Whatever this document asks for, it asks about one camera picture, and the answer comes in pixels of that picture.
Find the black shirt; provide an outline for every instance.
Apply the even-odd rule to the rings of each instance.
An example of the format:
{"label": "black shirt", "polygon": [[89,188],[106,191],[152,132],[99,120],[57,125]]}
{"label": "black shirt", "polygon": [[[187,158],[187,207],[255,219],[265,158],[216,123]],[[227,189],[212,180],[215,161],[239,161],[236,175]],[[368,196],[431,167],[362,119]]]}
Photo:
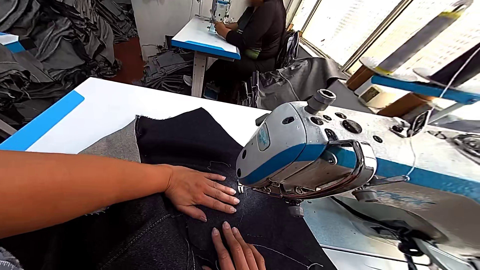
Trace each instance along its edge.
{"label": "black shirt", "polygon": [[274,58],[285,31],[285,8],[280,0],[264,0],[254,11],[248,7],[238,20],[238,29],[229,31],[227,42],[252,59]]}

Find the blue table edge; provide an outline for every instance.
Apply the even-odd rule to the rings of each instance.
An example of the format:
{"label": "blue table edge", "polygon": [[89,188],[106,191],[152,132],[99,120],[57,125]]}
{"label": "blue table edge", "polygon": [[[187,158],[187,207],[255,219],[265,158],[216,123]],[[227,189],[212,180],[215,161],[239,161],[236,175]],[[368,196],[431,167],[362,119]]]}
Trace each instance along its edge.
{"label": "blue table edge", "polygon": [[[1,143],[0,150],[26,151],[84,100],[85,98],[78,92],[71,91]],[[338,147],[331,151],[337,156],[339,165],[349,168],[355,166],[354,152]],[[377,174],[383,177],[404,175],[410,169],[408,165],[380,158],[377,158],[377,162]],[[480,203],[480,182],[475,180],[416,168],[411,174],[409,183],[467,196]]]}
{"label": "blue table edge", "polygon": [[[372,84],[402,89],[431,97],[439,97],[444,90],[444,87],[441,86],[429,85],[421,82],[405,82],[379,75],[372,76]],[[449,89],[445,92],[443,98],[468,105],[479,101],[480,94]]]}
{"label": "blue table edge", "polygon": [[200,42],[195,42],[195,41],[178,41],[172,39],[172,46],[175,47],[180,47],[184,49],[191,49],[199,52],[204,52],[204,53],[209,53],[212,55],[218,55],[218,56],[223,56],[227,58],[232,58],[232,59],[240,59],[240,52],[239,49],[237,49],[237,52],[231,52],[231,51],[226,51],[222,47],[217,47],[213,45],[208,45],[208,44],[203,44]]}
{"label": "blue table edge", "polygon": [[26,151],[85,98],[71,91],[0,144],[0,150]]}

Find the person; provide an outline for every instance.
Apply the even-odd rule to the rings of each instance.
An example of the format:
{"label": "person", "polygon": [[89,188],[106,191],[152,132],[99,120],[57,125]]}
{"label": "person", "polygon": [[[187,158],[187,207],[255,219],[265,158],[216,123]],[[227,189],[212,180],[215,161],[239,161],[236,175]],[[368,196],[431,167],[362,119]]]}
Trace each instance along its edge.
{"label": "person", "polygon": [[236,23],[216,22],[216,32],[239,48],[240,60],[216,60],[205,72],[204,82],[214,81],[220,89],[227,89],[246,81],[254,71],[274,70],[285,23],[282,0],[250,0],[250,6]]}
{"label": "person", "polygon": [[[180,212],[204,222],[205,213],[195,205],[234,213],[232,205],[240,202],[234,189],[213,181],[225,180],[218,174],[93,155],[0,150],[0,175],[0,239],[160,192]],[[223,233],[236,269],[265,269],[261,255],[236,228],[224,223]],[[234,270],[215,228],[212,239],[221,269]]]}

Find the window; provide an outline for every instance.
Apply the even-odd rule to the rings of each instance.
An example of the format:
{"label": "window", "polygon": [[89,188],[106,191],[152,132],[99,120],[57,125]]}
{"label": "window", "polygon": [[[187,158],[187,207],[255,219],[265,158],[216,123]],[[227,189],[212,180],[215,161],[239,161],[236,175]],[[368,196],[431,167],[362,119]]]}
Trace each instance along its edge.
{"label": "window", "polygon": [[303,29],[303,26],[307,22],[307,18],[310,15],[310,12],[314,9],[317,0],[302,0],[297,13],[293,17],[292,24],[293,30],[300,31]]}
{"label": "window", "polygon": [[[384,60],[451,3],[451,0],[413,0],[363,56]],[[415,67],[436,71],[475,46],[480,42],[479,14],[480,1],[475,1],[457,21],[403,64],[399,71]],[[347,70],[353,74],[360,66],[357,61]]]}
{"label": "window", "polygon": [[302,37],[344,65],[400,0],[321,0]]}
{"label": "window", "polygon": [[[353,74],[360,57],[384,60],[412,35],[457,0],[302,0],[292,21],[310,46]],[[433,72],[480,42],[480,0],[422,48],[398,70],[424,67]],[[480,84],[480,74],[465,84]],[[451,101],[436,99],[446,107]],[[480,120],[480,102],[455,112],[464,119]]]}

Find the gray cover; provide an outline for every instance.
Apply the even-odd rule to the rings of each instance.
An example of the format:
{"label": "gray cover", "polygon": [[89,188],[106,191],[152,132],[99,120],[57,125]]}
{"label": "gray cover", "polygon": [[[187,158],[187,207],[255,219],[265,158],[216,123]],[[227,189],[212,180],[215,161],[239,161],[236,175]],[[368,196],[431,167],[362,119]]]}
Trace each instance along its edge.
{"label": "gray cover", "polygon": [[107,135],[91,146],[82,150],[79,154],[89,154],[140,162],[140,153],[135,135],[136,119],[124,128]]}
{"label": "gray cover", "polygon": [[286,102],[305,100],[316,90],[347,77],[331,59],[308,57],[296,59],[286,68],[260,74],[259,79],[257,107],[273,110]]}

